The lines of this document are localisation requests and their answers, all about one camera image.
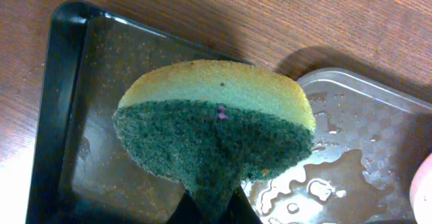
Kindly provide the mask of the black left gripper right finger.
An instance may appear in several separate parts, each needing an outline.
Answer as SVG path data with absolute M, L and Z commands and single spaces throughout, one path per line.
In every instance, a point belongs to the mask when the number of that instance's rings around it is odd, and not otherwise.
M 229 223 L 262 224 L 240 186 L 236 188 L 229 202 Z

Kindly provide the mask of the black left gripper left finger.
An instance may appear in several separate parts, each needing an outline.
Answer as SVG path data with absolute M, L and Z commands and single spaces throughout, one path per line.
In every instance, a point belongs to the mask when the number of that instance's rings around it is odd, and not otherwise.
M 189 191 L 185 191 L 175 211 L 165 224 L 201 224 L 202 219 L 202 215 Z

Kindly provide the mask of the yellow green scrub sponge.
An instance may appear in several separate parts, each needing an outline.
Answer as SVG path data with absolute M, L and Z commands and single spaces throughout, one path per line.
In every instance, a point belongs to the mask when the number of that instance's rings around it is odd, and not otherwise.
M 180 182 L 216 223 L 244 180 L 311 154 L 315 117 L 300 85 L 263 67 L 194 60 L 143 74 L 120 99 L 115 133 L 145 171 Z

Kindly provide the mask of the white sauce-stained plate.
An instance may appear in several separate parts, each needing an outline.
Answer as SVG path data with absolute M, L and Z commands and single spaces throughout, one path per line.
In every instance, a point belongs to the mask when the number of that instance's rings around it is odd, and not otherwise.
M 432 155 L 422 162 L 411 181 L 410 204 L 418 224 L 432 224 Z

